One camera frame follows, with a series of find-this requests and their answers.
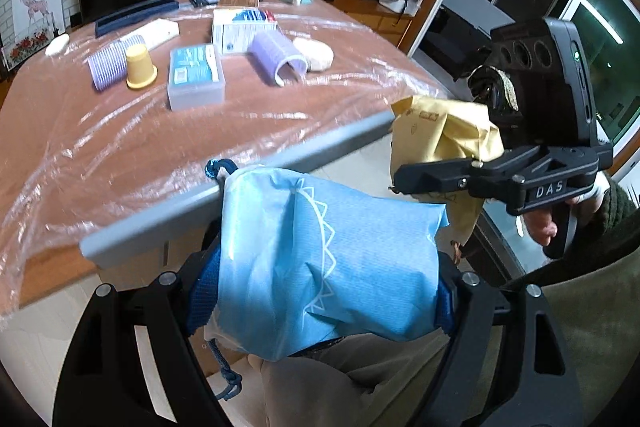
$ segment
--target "yellow bag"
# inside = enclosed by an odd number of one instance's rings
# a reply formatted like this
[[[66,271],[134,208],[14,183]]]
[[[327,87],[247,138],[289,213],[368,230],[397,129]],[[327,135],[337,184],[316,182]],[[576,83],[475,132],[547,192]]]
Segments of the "yellow bag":
[[[401,165],[456,158],[495,160],[504,153],[500,130],[485,105],[460,100],[412,96],[392,104],[391,176]],[[466,190],[446,194],[413,194],[424,203],[446,203],[450,237],[464,245],[478,220],[484,200]]]

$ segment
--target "glass cabinet door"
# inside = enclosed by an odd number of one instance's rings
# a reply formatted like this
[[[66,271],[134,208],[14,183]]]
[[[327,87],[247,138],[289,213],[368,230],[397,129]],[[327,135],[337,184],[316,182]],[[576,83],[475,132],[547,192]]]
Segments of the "glass cabinet door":
[[[578,28],[596,117],[617,153],[640,126],[640,16],[628,0],[572,0],[563,18]]]

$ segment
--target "plastic table cover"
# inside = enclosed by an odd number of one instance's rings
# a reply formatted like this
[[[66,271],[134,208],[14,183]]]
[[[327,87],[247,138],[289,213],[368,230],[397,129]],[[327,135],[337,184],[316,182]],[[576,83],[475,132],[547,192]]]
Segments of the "plastic table cover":
[[[212,157],[257,162],[410,94],[445,96],[389,42],[321,0],[306,6],[264,0],[260,8],[291,39],[330,45],[331,68],[279,88],[250,55],[224,57],[225,102],[172,112],[171,49],[210,42],[213,8],[185,3],[163,16],[178,22],[180,37],[151,51],[159,74],[149,88],[121,82],[97,92],[86,63],[135,26],[99,39],[93,24],[84,26],[62,54],[40,51],[23,65],[0,111],[0,310],[17,308],[30,256],[77,244],[205,182]]]

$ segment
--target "sleeve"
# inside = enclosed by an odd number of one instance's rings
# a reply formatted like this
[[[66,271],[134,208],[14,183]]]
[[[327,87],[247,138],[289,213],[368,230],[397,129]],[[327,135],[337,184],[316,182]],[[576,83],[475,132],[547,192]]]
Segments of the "sleeve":
[[[509,281],[505,288],[548,286],[607,266],[640,247],[640,212],[626,191],[609,180],[610,189],[589,224],[576,233],[572,248],[557,261]]]

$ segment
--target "blue drawstring bag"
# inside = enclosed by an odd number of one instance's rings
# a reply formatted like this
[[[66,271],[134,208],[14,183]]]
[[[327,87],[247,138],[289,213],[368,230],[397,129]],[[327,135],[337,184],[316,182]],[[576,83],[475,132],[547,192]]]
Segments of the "blue drawstring bag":
[[[356,333],[419,338],[436,328],[434,236],[447,224],[443,204],[239,169],[225,182],[220,248],[205,270],[215,305],[205,338],[271,361]]]

